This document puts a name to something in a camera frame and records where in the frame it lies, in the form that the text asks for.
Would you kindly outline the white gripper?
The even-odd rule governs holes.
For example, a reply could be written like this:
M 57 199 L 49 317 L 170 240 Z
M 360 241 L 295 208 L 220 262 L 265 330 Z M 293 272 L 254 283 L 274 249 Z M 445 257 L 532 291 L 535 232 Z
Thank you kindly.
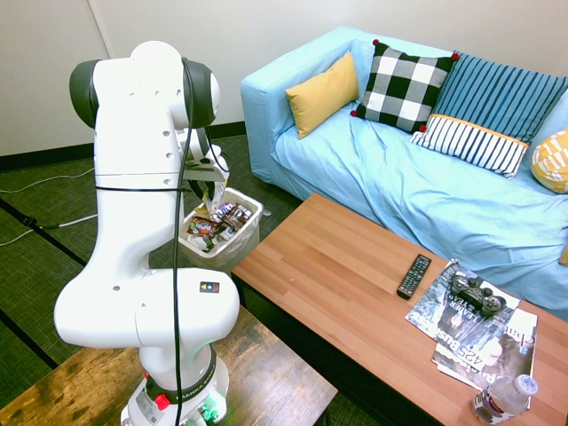
M 205 188 L 201 188 L 198 181 L 215 182 L 213 201 L 220 201 L 225 194 L 229 176 L 229 166 L 219 146 L 212 145 L 206 154 L 199 146 L 190 147 L 185 162 L 184 178 L 191 180 L 190 187 L 200 200 L 209 195 L 209 183 L 206 183 Z

